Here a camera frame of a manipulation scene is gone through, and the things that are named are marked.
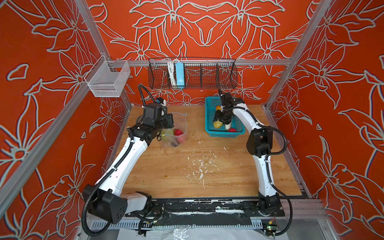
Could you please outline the yellow potato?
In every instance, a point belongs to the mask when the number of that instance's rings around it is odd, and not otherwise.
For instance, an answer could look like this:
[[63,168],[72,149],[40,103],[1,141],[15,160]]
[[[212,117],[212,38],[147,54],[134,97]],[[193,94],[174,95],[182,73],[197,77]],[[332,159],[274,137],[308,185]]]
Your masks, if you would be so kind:
[[223,126],[223,123],[220,122],[220,121],[215,121],[213,123],[213,126],[214,126],[215,129],[220,129]]

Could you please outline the green cabbage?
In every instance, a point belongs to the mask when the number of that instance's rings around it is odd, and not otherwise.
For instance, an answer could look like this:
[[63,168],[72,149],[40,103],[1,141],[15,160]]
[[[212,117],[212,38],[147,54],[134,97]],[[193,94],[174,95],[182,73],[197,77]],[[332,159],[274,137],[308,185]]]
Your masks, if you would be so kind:
[[174,139],[174,129],[163,129],[161,137],[164,141],[172,141]]

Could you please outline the clear zip top bag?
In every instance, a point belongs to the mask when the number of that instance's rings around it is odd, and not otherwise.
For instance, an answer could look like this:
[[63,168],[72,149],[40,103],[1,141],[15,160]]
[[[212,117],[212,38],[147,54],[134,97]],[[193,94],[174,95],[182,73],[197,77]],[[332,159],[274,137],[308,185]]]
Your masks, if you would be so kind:
[[187,140],[187,116],[173,112],[174,126],[171,129],[163,129],[161,131],[160,145],[163,150],[168,148],[177,148]]

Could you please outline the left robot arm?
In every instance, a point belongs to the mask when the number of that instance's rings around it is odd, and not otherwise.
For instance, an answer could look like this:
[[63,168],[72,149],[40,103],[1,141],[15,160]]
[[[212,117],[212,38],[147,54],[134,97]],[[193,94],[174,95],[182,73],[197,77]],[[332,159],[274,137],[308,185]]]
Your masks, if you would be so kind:
[[81,225],[89,237],[103,234],[110,225],[115,225],[126,215],[140,219],[138,230],[144,223],[154,223],[163,215],[163,209],[152,205],[152,197],[135,192],[122,197],[128,176],[140,156],[154,139],[161,140],[164,129],[174,127],[173,115],[168,113],[166,100],[150,96],[151,103],[142,100],[143,114],[132,127],[128,127],[128,138],[112,165],[95,183],[83,191],[85,205]]

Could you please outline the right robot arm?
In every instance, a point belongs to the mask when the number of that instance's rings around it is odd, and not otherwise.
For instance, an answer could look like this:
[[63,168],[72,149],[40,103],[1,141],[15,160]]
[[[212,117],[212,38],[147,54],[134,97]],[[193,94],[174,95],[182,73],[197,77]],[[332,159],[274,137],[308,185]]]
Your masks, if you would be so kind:
[[[271,157],[281,155],[287,150],[287,138],[279,129],[266,126],[259,121],[242,99],[234,98],[231,94],[223,94],[220,98],[222,104],[215,112],[214,121],[228,124],[237,117],[248,130],[246,147],[248,153],[254,158],[259,179],[258,211],[263,216],[269,216],[280,208],[280,197],[283,195],[274,183]],[[278,152],[272,151],[274,133],[278,133],[284,140],[284,145]]]

